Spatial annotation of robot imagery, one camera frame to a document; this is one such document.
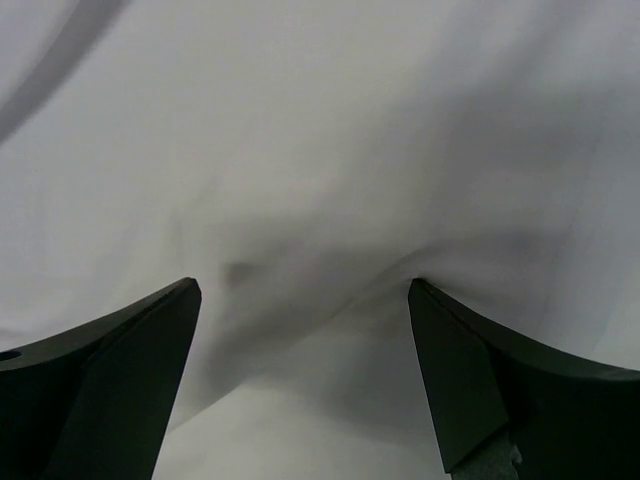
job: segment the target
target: wrinkled fabric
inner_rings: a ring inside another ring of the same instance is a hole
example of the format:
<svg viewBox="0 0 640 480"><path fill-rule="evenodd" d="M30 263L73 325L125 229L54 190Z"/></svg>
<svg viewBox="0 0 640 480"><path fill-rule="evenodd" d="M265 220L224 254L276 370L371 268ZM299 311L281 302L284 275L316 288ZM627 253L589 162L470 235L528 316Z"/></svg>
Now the wrinkled fabric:
<svg viewBox="0 0 640 480"><path fill-rule="evenodd" d="M640 369L640 4L119 3L0 145L0 349L196 277L157 480L444 478L415 276Z"/></svg>

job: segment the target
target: screw hole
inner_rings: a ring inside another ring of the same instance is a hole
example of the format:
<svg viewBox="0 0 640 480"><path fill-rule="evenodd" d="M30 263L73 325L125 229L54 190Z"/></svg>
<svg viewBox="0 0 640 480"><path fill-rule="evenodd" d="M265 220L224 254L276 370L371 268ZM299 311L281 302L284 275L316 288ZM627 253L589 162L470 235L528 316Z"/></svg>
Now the screw hole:
<svg viewBox="0 0 640 480"><path fill-rule="evenodd" d="M9 350L8 352L0 352L0 362L4 362L5 360L11 360L13 358L18 358L22 355L17 350Z"/></svg>

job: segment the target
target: white cloth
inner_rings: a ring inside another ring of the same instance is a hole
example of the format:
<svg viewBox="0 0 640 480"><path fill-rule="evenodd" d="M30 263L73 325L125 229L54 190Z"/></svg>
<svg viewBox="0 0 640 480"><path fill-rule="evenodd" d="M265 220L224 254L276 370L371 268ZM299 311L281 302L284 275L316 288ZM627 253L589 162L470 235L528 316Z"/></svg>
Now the white cloth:
<svg viewBox="0 0 640 480"><path fill-rule="evenodd" d="M157 480L444 478L413 276L640 369L639 37L633 0L133 0L0 145L0 349L194 276Z"/></svg>

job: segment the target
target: black plastic part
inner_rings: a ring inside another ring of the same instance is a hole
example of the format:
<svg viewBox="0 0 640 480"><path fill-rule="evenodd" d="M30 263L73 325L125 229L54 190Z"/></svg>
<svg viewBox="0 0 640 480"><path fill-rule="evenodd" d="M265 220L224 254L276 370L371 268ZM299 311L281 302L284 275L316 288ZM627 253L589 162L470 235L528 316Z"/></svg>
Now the black plastic part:
<svg viewBox="0 0 640 480"><path fill-rule="evenodd" d="M409 307L445 471L454 478L505 433L521 480L638 477L640 372L550 348L423 280L414 280Z"/></svg>
<svg viewBox="0 0 640 480"><path fill-rule="evenodd" d="M0 354L0 479L150 479L200 301L184 279Z"/></svg>

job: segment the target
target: white fabric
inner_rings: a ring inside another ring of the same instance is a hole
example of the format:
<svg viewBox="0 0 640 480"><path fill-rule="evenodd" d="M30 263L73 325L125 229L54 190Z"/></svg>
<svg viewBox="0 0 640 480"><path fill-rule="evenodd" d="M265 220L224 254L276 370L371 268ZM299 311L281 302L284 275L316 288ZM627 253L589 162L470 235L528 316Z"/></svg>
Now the white fabric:
<svg viewBox="0 0 640 480"><path fill-rule="evenodd" d="M194 276L157 480L443 478L411 277L640 369L639 20L132 1L0 146L0 349Z"/></svg>

